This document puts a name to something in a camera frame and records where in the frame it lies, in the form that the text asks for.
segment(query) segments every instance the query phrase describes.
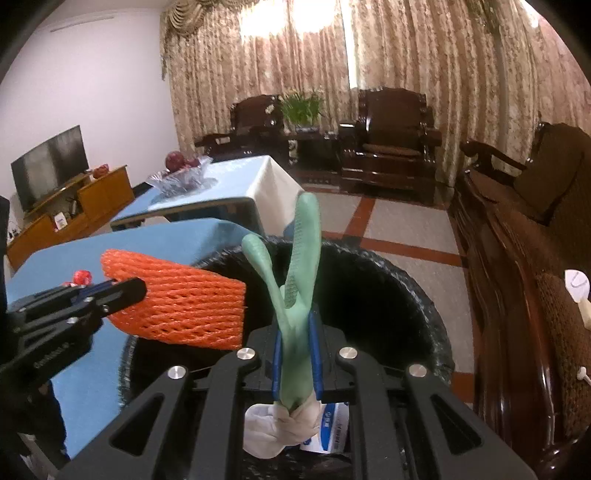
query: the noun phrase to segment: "metal screw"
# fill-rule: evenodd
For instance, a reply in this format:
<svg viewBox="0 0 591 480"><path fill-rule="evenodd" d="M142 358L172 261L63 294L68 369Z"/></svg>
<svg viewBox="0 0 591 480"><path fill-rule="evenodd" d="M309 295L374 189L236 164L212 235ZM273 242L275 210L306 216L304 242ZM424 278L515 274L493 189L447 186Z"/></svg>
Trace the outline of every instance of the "metal screw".
<svg viewBox="0 0 591 480"><path fill-rule="evenodd" d="M585 380L591 385L591 378L587 375L587 369L585 367L579 368L579 371L577 372L577 380Z"/></svg>
<svg viewBox="0 0 591 480"><path fill-rule="evenodd" d="M410 367L408 367L408 373L414 377L422 378L427 375L427 369L421 364L412 364Z"/></svg>
<svg viewBox="0 0 591 480"><path fill-rule="evenodd" d="M181 367L180 365L175 365L174 367L170 367L168 369L168 377L172 378L173 380L183 378L186 373L187 369L185 367Z"/></svg>
<svg viewBox="0 0 591 480"><path fill-rule="evenodd" d="M255 355L256 355L256 352L252 348L248 348L248 347L240 348L240 350L238 350L236 352L236 356L240 360L250 360Z"/></svg>
<svg viewBox="0 0 591 480"><path fill-rule="evenodd" d="M357 350L352 346L344 346L339 350L339 355L343 358L352 359L357 356Z"/></svg>

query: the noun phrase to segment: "blue tablecloth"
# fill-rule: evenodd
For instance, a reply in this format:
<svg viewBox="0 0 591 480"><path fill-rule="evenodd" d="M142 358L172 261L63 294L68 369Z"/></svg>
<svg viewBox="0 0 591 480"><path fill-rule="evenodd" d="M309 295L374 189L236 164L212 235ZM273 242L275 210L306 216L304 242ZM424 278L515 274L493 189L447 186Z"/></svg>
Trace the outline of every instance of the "blue tablecloth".
<svg viewBox="0 0 591 480"><path fill-rule="evenodd" d="M8 282L8 301L69 281L89 270L103 281L100 256L125 249L181 264L191 264L223 248L239 245L249 231L216 219L163 223L92 236L33 254ZM118 369L127 335L105 319L92 350L56 375L53 385L66 425L66 448L77 454L119 413Z"/></svg>

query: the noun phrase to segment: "green rubber glove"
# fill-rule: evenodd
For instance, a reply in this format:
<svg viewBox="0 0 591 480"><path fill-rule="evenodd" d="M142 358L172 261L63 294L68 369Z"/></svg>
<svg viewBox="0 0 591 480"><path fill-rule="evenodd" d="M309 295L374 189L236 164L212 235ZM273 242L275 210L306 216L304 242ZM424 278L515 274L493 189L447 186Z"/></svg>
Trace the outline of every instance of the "green rubber glove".
<svg viewBox="0 0 591 480"><path fill-rule="evenodd" d="M294 245L285 285L279 288L273 265L261 239L250 233L242 240L246 259L267 284L281 330L283 362L280 400L293 410L314 390L308 345L308 314L322 244L320 208L312 193L302 193L295 204Z"/></svg>

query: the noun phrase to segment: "black trash bag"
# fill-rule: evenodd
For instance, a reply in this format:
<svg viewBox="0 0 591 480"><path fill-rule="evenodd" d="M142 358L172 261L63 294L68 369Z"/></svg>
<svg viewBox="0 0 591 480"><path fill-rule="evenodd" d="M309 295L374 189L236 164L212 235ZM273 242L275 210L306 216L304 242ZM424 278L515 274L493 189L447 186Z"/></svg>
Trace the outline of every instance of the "black trash bag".
<svg viewBox="0 0 591 480"><path fill-rule="evenodd" d="M278 284L287 276L292 242L265 239ZM246 284L244 341L255 329L269 325L274 310L267 286L246 260L241 247L221 251L195 267ZM382 257L335 241L323 241L314 302L322 322L345 333L351 346L387 367L403 370L413 363L429 368L450 384L454 362L446 328L433 302L409 275ZM122 404L127 404L172 365L195 371L215 364L227 351L168 345L130 337L120 371ZM244 454L244 479L351 479L343 455L321 455L286 449L272 460Z"/></svg>

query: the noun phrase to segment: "tv stand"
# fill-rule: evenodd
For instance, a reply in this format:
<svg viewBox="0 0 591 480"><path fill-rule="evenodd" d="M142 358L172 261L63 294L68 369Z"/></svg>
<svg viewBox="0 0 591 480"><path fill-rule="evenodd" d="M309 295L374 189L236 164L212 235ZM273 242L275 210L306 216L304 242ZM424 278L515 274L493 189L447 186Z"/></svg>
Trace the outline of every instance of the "tv stand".
<svg viewBox="0 0 591 480"><path fill-rule="evenodd" d="M70 218L64 228L57 230L53 216L67 211L68 199L77 200L79 213ZM8 260L17 270L38 250L87 237L133 200L125 166L94 181L88 174L78 175L27 212L25 221L28 225L8 245Z"/></svg>
<svg viewBox="0 0 591 480"><path fill-rule="evenodd" d="M36 202L31 210L26 211L24 217L25 223L30 223L44 213L50 213L48 210L51 210L52 208L55 209L54 204L63 200L68 192L75 195L80 187L88 185L91 181L89 173L79 173L71 178L55 192L50 193L45 198Z"/></svg>

